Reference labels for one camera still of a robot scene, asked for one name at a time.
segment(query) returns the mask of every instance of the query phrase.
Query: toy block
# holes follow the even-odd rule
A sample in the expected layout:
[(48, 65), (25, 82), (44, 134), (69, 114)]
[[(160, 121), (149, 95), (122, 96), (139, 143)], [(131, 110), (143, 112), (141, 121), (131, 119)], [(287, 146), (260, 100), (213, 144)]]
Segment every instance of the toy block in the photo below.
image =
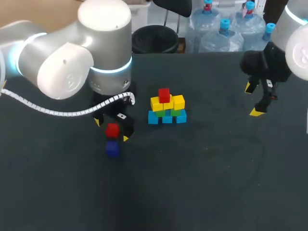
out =
[(166, 111), (166, 115), (163, 117), (163, 124), (172, 124), (172, 116), (170, 111)]
[(174, 110), (182, 110), (185, 108), (185, 100), (182, 95), (173, 96)]
[(174, 110), (171, 109), (171, 116), (180, 116), (181, 115), (181, 110)]
[(155, 115), (155, 112), (153, 111), (149, 111), (148, 124), (158, 124), (158, 117)]
[(118, 124), (108, 124), (105, 131), (106, 137), (117, 139), (120, 135), (120, 127)]
[(106, 153), (109, 157), (119, 157), (120, 147), (117, 141), (107, 141)]
[(155, 112), (156, 117), (164, 117), (166, 115), (166, 111), (159, 111), (159, 112)]
[(169, 88), (158, 89), (158, 97), (160, 103), (169, 103), (170, 102)]
[(153, 112), (162, 111), (164, 109), (164, 104), (159, 102), (159, 97), (152, 97), (151, 108)]
[(164, 110), (173, 109), (173, 97), (170, 95), (170, 102), (164, 103)]
[(187, 122), (187, 115), (185, 109), (181, 110), (180, 116), (177, 116), (177, 124), (182, 124)]

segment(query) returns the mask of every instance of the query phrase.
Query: plastic water jug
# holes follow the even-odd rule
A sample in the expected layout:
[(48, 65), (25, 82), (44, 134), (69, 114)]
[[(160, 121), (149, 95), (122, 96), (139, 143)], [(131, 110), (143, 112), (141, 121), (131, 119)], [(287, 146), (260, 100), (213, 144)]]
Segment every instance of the plastic water jug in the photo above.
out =
[(220, 29), (208, 32), (201, 38), (199, 52), (243, 51), (244, 39), (240, 33), (230, 30), (230, 20), (222, 19)]
[(263, 35), (258, 35), (254, 40), (249, 41), (250, 43), (244, 44), (244, 51), (263, 51), (268, 42), (271, 42), (271, 34), (275, 29), (274, 23), (268, 23), (265, 28)]
[(252, 44), (256, 36), (262, 36), (265, 30), (265, 21), (262, 16), (254, 13), (255, 3), (248, 1), (243, 12), (236, 14), (235, 30), (244, 38), (244, 46)]
[(185, 36), (186, 53), (198, 53), (200, 39), (213, 28), (219, 28), (220, 14), (212, 9), (213, 0), (204, 0), (204, 7), (191, 16)]

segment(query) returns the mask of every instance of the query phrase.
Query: blue block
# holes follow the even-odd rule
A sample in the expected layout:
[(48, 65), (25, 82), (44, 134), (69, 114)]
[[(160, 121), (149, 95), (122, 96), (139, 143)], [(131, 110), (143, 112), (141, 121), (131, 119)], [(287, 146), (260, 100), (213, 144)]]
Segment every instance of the blue block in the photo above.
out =
[(119, 157), (120, 147), (117, 141), (107, 141), (106, 152), (109, 157)]
[(172, 124), (172, 116), (170, 110), (166, 111), (166, 116), (163, 117), (163, 124)]
[(153, 111), (149, 111), (148, 124), (158, 124), (158, 117)]
[(187, 122), (187, 115), (185, 109), (181, 110), (181, 115), (177, 116), (177, 124), (182, 124)]

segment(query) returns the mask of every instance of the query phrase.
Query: red cube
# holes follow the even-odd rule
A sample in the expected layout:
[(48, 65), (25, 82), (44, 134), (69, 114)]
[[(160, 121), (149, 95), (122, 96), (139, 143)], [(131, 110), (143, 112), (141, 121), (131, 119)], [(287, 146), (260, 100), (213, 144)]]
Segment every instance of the red cube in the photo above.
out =
[(158, 89), (159, 103), (169, 103), (170, 102), (170, 92), (169, 88)]
[(118, 124), (108, 124), (105, 131), (106, 137), (117, 139), (120, 135), (120, 127)]

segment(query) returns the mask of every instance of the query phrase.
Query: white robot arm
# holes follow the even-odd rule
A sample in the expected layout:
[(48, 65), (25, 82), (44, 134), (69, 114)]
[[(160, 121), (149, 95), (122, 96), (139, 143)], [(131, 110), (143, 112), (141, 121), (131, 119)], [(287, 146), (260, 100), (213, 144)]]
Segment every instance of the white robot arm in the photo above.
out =
[(247, 51), (243, 55), (240, 66), (249, 75), (245, 92), (253, 93), (260, 82), (263, 88), (263, 97), (251, 116), (267, 112), (271, 101), (278, 99), (278, 83), (286, 82), (292, 72), (308, 80), (307, 18), (307, 0), (289, 0), (271, 35), (272, 41), (263, 51)]
[(290, 70), (308, 80), (308, 4), (289, 0), (272, 34), (274, 44), (285, 51)]
[(6, 79), (23, 76), (53, 99), (73, 96), (88, 77), (98, 94), (117, 95), (131, 81), (130, 9), (121, 0), (86, 0), (76, 22), (50, 34), (18, 21), (0, 28), (0, 50)]

